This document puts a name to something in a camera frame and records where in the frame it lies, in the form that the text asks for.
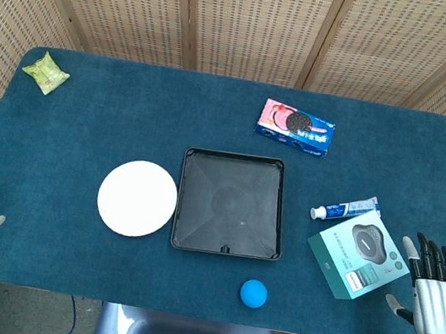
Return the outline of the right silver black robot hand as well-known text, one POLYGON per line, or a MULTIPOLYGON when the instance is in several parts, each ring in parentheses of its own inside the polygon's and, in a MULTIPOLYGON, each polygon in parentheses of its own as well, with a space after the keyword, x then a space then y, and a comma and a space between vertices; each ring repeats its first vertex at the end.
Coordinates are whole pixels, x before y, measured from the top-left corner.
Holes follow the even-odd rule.
POLYGON ((411 268, 413 308, 406 309, 391 293, 386 302, 416 334, 446 334, 446 247, 438 247, 422 233, 417 239, 419 247, 409 237, 402 241, 411 268))

